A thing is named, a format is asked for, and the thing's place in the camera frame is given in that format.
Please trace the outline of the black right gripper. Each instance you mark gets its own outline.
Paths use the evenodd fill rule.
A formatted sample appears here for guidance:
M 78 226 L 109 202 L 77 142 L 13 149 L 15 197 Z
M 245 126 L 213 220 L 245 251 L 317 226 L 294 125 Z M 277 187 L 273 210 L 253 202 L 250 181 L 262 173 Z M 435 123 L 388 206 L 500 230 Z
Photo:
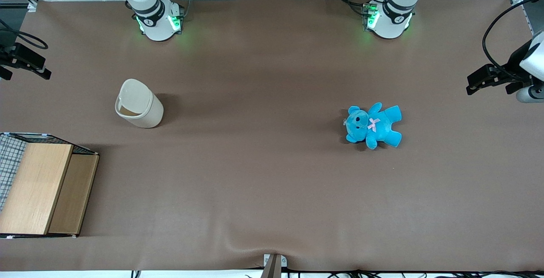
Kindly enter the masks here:
M 33 51 L 31 48 L 26 47 L 22 43 L 12 43 L 11 45 L 0 44 L 0 65 L 3 67 L 15 67 L 16 60 L 12 56 L 12 50 L 16 47 L 16 59 L 17 61 L 24 63 L 25 65 L 33 69 L 33 72 L 39 77 L 49 80 L 52 72 L 45 68 L 45 58 Z

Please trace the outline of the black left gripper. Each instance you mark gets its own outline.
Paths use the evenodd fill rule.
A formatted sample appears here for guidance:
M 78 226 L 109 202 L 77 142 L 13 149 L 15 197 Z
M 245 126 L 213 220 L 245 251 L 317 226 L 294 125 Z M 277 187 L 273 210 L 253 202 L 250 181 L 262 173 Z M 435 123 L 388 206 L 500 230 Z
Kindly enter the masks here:
M 506 84 L 507 82 L 530 84 L 532 82 L 530 74 L 519 65 L 525 58 L 525 55 L 527 55 L 530 44 L 531 41 L 528 40 L 510 55 L 507 63 L 502 65 L 507 74 L 501 73 L 499 75 L 498 82 L 500 84 Z M 494 86 L 497 73 L 498 69 L 493 65 L 483 65 L 480 67 L 476 71 L 477 76 L 467 77 L 467 94 L 470 96 L 482 88 L 487 88 L 488 85 Z

